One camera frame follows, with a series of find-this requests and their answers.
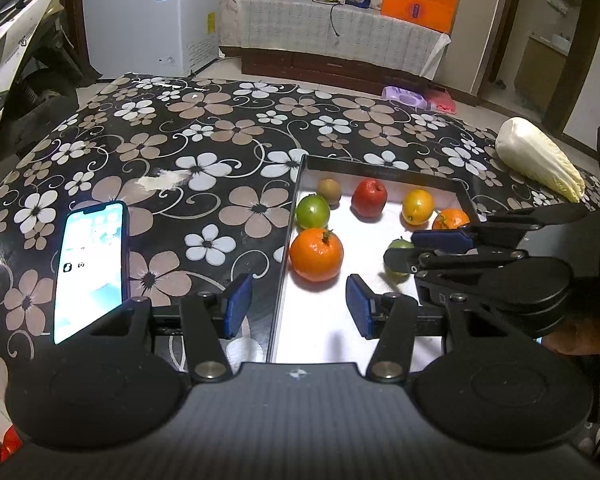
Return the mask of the brown kiwi fruit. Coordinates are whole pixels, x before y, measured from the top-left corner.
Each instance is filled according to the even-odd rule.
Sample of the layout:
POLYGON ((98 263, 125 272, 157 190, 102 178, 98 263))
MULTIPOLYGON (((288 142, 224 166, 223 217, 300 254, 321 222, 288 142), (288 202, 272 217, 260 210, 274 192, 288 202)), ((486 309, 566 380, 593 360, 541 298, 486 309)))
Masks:
POLYGON ((331 207, 336 207, 340 203, 341 186, 332 178, 321 179, 317 183, 316 194, 322 196, 331 207))

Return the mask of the pink slipper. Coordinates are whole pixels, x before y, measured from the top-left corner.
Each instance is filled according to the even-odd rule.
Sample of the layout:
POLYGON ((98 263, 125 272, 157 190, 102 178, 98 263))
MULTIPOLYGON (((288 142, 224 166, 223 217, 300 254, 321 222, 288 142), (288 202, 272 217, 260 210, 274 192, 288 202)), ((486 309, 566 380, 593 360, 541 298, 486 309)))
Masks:
POLYGON ((428 89, 424 97, 430 110, 447 115, 456 114, 456 103, 446 90, 428 89))

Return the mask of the white chest freezer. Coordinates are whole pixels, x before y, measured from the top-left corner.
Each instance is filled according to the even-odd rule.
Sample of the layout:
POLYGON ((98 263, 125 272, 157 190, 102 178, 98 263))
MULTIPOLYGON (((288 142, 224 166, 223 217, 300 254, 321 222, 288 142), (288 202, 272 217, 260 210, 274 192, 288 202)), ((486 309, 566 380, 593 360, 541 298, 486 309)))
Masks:
POLYGON ((188 76, 219 57, 220 0, 82 0, 88 58, 102 78, 188 76))

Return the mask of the smartphone with lit screen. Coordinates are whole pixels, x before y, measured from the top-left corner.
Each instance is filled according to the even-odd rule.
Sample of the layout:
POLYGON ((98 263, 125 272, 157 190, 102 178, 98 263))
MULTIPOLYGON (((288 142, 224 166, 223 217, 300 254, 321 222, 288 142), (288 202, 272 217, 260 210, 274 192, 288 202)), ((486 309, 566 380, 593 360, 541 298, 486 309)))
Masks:
POLYGON ((68 214, 54 295, 53 342, 61 344, 128 296, 128 208, 115 200, 68 214))

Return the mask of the low cabinet with lace cloth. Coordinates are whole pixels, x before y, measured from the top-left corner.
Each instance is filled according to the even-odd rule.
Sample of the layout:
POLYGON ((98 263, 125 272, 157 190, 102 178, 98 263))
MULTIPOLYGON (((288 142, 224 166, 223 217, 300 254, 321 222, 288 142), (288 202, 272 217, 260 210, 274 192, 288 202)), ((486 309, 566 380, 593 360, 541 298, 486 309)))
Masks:
POLYGON ((239 0, 238 44, 247 75, 306 80, 368 93, 422 91, 451 38, 374 10, 314 0, 239 0))

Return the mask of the white black scooter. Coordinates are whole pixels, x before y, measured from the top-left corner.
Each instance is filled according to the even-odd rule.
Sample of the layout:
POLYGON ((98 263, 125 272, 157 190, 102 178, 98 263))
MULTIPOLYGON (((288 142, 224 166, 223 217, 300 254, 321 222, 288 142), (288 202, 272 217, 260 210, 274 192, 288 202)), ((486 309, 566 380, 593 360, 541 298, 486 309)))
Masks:
POLYGON ((0 0, 0 163, 23 156, 42 128, 78 107, 84 70, 62 0, 0 0))

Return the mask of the yellow orange fruit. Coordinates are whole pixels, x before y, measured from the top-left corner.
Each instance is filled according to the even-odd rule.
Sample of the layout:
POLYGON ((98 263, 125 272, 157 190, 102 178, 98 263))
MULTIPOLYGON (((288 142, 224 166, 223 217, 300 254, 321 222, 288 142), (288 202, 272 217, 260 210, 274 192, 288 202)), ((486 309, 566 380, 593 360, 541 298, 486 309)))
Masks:
POLYGON ((434 198, 422 188, 408 192, 402 204, 402 217, 410 226, 421 226, 428 222, 434 212, 434 198))

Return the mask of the large orange tangerine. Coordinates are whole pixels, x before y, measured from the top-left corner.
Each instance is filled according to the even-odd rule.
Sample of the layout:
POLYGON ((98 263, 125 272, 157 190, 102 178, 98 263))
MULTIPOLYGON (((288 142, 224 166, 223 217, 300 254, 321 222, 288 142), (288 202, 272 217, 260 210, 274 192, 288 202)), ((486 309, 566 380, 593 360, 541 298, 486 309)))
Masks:
POLYGON ((306 229, 292 241, 288 255, 295 274, 306 281, 321 283, 339 274, 343 246, 329 229, 306 229))

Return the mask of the white napa cabbage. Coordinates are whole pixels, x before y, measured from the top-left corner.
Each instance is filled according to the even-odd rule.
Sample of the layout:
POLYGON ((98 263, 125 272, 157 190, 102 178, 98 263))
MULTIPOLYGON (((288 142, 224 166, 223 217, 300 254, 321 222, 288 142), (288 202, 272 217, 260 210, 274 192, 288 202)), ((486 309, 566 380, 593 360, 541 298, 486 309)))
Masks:
POLYGON ((585 182, 560 147, 526 118, 509 118, 495 140, 498 158, 524 177, 579 203, 585 182))

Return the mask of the orange tangerine right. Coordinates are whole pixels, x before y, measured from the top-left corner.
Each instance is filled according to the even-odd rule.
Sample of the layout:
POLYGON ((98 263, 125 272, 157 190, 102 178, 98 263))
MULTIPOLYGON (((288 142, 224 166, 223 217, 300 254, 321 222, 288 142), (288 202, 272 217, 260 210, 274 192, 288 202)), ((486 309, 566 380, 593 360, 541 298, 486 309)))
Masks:
POLYGON ((437 214, 431 229, 436 231, 455 230, 470 223, 466 212, 457 208, 446 208, 437 214))

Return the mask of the green tomato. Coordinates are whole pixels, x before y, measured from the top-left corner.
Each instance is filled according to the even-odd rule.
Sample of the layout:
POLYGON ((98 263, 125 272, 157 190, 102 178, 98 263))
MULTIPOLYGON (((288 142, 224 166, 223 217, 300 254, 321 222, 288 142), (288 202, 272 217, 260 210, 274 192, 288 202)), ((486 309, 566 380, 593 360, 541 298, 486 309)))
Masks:
POLYGON ((303 197, 294 210, 300 229, 326 228, 330 217, 330 207, 324 197, 311 194, 303 197))
POLYGON ((395 281, 404 281, 414 268, 414 244, 399 237, 392 240, 384 255, 385 272, 395 281))

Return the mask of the red apple in tray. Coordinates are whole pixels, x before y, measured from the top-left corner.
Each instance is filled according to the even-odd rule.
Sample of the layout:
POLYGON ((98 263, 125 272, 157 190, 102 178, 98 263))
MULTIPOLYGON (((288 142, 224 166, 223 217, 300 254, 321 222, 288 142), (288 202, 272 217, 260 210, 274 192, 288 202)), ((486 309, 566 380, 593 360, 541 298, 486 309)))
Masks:
POLYGON ((361 218, 376 219, 384 210, 387 200, 385 185, 377 179, 364 179, 352 194, 351 208, 361 218))

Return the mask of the black floral tablecloth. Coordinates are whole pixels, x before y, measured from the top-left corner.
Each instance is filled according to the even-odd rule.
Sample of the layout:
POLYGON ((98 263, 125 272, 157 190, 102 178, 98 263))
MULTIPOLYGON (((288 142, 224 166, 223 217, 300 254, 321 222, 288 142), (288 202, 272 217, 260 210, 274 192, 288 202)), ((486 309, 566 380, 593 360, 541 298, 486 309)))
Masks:
POLYGON ((308 155, 449 179, 480 218, 562 196, 504 165, 493 130, 399 102, 304 84, 128 75, 40 140, 0 182, 0 445, 19 446, 9 376, 53 342, 62 228, 120 200, 130 289, 155 307, 251 272, 254 301, 230 362, 268 350, 294 191, 308 155))

